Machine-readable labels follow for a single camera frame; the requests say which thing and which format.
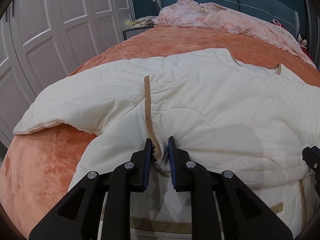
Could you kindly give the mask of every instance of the metal pin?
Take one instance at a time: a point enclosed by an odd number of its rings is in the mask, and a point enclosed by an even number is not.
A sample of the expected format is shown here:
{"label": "metal pin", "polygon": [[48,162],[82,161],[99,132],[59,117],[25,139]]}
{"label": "metal pin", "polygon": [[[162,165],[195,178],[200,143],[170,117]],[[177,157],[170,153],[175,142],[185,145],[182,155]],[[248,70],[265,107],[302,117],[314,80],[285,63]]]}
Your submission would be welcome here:
{"label": "metal pin", "polygon": [[95,171],[90,171],[87,176],[89,179],[94,179],[97,175],[98,174]]}
{"label": "metal pin", "polygon": [[124,164],[124,167],[125,167],[126,169],[132,169],[132,168],[134,167],[134,163],[132,163],[132,162],[127,162],[127,163]]}
{"label": "metal pin", "polygon": [[194,168],[194,167],[196,166],[196,163],[189,161],[189,162],[186,163],[186,166],[187,166],[188,168]]}
{"label": "metal pin", "polygon": [[233,177],[232,171],[224,171],[223,176],[225,176],[228,179],[231,179]]}

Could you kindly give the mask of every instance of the beige fabric trim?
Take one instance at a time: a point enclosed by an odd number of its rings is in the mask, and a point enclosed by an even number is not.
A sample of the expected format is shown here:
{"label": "beige fabric trim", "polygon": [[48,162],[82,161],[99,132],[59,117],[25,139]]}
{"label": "beige fabric trim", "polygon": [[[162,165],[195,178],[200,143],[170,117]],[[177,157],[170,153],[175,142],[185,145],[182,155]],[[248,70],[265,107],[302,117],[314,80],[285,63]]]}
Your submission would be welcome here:
{"label": "beige fabric trim", "polygon": [[[283,210],[283,203],[279,203],[270,208],[270,210],[277,214]],[[192,224],[191,223],[178,223],[178,222],[167,222],[148,220],[142,218],[131,217],[130,227],[140,230],[153,231],[153,232],[164,232],[173,234],[191,234]],[[219,221],[220,231],[223,231],[222,222]]]}
{"label": "beige fabric trim", "polygon": [[305,229],[307,225],[307,204],[306,204],[306,196],[304,193],[304,185],[303,179],[299,180],[300,193],[301,193],[301,204],[302,204],[302,227],[301,230]]}
{"label": "beige fabric trim", "polygon": [[278,63],[276,66],[276,68],[278,69],[278,72],[277,72],[278,75],[280,75],[280,73],[281,73],[281,66],[282,66],[281,63]]}
{"label": "beige fabric trim", "polygon": [[239,66],[241,66],[240,64],[239,64],[239,62],[235,59],[235,57],[233,56],[233,54],[232,54],[232,52],[231,52],[231,50],[230,49],[227,49],[228,51],[229,51],[229,53],[230,53],[230,55],[231,55],[231,57],[232,57],[232,59],[233,59],[233,61],[235,62],[235,63],[237,63]]}
{"label": "beige fabric trim", "polygon": [[273,207],[270,207],[270,209],[274,214],[278,214],[283,210],[283,203],[281,202]]}
{"label": "beige fabric trim", "polygon": [[100,221],[104,220],[104,213],[106,212],[106,210],[102,210],[101,216],[100,216]]}
{"label": "beige fabric trim", "polygon": [[151,93],[150,93],[150,78],[146,76],[144,78],[144,93],[145,93],[145,118],[147,131],[152,141],[152,144],[155,146],[153,156],[156,160],[161,158],[161,147],[156,137],[155,131],[153,130],[152,119],[151,119]]}

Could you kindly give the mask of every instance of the pink floral fabric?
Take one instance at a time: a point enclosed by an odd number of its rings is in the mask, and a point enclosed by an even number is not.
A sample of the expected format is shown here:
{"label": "pink floral fabric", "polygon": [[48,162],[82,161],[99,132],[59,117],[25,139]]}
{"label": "pink floral fabric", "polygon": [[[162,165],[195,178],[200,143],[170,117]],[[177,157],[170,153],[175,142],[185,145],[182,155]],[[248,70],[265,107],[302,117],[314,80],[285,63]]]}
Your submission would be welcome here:
{"label": "pink floral fabric", "polygon": [[281,26],[216,3],[199,4],[193,0],[178,0],[175,4],[162,8],[159,16],[152,21],[156,25],[206,28],[251,36],[287,50],[316,68],[295,38]]}

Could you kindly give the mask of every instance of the bed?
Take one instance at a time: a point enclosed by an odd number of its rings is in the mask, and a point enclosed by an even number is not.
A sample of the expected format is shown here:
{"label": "bed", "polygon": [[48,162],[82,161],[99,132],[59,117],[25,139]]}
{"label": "bed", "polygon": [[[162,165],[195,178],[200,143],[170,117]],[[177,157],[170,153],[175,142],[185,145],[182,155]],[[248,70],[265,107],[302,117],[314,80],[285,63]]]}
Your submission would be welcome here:
{"label": "bed", "polygon": [[[226,48],[236,60],[268,69],[282,63],[307,84],[320,87],[316,68],[267,42],[212,29],[168,26],[156,26],[108,49],[71,75],[120,59],[167,57],[207,48]],[[0,202],[25,238],[66,194],[76,166],[94,138],[96,135],[67,124],[14,137],[0,169]]]}

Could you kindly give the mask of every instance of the wardrobe door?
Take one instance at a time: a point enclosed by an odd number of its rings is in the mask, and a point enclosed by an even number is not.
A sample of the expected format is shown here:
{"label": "wardrobe door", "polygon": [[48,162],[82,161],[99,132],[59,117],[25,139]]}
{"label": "wardrobe door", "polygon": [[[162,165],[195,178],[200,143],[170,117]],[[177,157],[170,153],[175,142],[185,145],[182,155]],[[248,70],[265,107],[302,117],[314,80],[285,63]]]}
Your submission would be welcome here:
{"label": "wardrobe door", "polygon": [[19,62],[36,95],[73,71],[52,0],[13,0],[10,27]]}
{"label": "wardrobe door", "polygon": [[88,3],[88,0],[53,0],[62,42],[74,69],[102,50]]}
{"label": "wardrobe door", "polygon": [[114,3],[116,7],[119,28],[121,31],[124,31],[126,30],[125,24],[128,22],[128,20],[135,20],[132,0],[114,0]]}
{"label": "wardrobe door", "polygon": [[113,0],[89,0],[89,3],[102,53],[122,40],[115,5]]}
{"label": "wardrobe door", "polygon": [[0,20],[0,141],[6,147],[13,128],[36,99],[13,47],[7,12]]}

